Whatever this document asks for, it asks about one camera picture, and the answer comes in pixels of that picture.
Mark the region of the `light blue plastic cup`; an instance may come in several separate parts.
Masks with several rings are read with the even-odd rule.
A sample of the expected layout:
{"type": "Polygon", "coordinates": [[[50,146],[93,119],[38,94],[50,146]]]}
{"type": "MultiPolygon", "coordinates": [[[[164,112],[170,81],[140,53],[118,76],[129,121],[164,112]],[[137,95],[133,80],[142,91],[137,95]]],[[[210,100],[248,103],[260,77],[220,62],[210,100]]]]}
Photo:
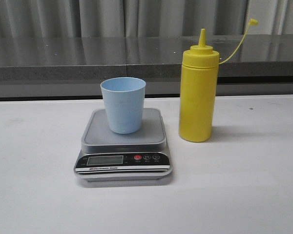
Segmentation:
{"type": "Polygon", "coordinates": [[[105,80],[100,88],[110,129],[131,134],[142,125],[146,82],[139,78],[119,77],[105,80]]]}

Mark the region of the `silver digital kitchen scale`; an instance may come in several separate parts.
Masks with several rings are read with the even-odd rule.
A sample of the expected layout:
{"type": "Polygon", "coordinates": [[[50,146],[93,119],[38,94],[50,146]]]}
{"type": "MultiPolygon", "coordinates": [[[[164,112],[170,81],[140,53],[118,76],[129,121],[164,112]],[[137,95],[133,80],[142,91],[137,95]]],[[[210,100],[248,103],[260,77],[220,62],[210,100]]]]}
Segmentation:
{"type": "Polygon", "coordinates": [[[145,108],[138,131],[117,134],[98,109],[82,136],[74,174],[85,187],[148,186],[169,184],[172,169],[160,110],[145,108]]]}

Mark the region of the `grey stone counter ledge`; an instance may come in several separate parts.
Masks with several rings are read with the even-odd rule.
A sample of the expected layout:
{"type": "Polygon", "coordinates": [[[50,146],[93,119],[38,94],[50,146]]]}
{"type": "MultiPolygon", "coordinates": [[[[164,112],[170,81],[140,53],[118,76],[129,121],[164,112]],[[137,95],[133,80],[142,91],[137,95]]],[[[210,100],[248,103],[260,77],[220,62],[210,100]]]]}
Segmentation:
{"type": "MultiPolygon", "coordinates": [[[[292,83],[293,35],[209,36],[225,61],[219,83],[292,83]]],[[[197,37],[0,38],[0,82],[86,82],[120,76],[180,79],[197,37]]]]}

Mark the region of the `grey pleated curtain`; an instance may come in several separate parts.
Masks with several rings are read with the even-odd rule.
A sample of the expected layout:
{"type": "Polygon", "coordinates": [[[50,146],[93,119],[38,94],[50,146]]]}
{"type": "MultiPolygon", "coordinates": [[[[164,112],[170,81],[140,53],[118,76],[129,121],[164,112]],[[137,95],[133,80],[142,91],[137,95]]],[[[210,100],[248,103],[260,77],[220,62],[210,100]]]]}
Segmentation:
{"type": "Polygon", "coordinates": [[[0,38],[293,34],[293,0],[0,0],[0,38]]]}

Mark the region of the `yellow squeeze bottle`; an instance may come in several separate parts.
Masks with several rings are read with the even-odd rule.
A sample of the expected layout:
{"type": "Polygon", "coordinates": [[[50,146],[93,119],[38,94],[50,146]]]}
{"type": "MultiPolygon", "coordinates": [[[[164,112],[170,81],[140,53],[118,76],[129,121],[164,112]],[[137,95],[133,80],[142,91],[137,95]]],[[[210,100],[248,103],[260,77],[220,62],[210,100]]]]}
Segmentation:
{"type": "Polygon", "coordinates": [[[211,137],[219,65],[233,57],[249,28],[257,24],[258,20],[249,20],[241,41],[225,60],[206,44],[205,29],[201,29],[198,44],[183,53],[179,112],[179,136],[182,139],[204,142],[211,137]]]}

